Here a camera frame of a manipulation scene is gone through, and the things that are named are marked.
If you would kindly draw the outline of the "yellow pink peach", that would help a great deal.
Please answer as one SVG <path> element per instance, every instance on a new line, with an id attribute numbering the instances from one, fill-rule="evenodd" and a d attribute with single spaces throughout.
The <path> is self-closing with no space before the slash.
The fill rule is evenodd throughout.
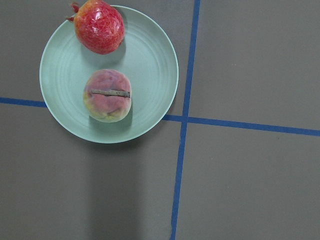
<path id="1" fill-rule="evenodd" d="M 104 123 L 114 123 L 124 119 L 132 106 L 130 97 L 103 95 L 98 91 L 124 91 L 132 93 L 129 79 L 114 69 L 101 69 L 94 72 L 86 82 L 83 90 L 83 103 L 89 115 Z"/>

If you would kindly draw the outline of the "red pomegranate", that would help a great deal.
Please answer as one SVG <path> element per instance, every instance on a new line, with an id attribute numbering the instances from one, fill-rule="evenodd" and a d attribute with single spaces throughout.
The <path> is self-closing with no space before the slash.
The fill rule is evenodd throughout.
<path id="1" fill-rule="evenodd" d="M 114 52 L 124 40 L 125 25 L 121 14 L 103 0 L 88 0 L 83 5 L 69 4 L 73 16 L 75 36 L 90 51 L 107 55 Z"/>

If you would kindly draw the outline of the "light green round plate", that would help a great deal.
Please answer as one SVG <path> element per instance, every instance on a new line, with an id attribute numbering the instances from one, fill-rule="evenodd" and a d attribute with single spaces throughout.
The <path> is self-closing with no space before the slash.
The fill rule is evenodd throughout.
<path id="1" fill-rule="evenodd" d="M 117 6 L 125 36 L 119 48 L 106 55 L 93 53 L 64 21 L 46 44 L 40 62 L 40 89 L 53 117 L 72 134 L 91 142 L 113 144 L 137 138 L 167 113 L 178 87 L 179 66 L 165 31 L 138 10 Z M 89 77 L 101 69 L 123 73 L 132 88 L 128 115 L 118 122 L 93 119 L 83 103 Z"/>

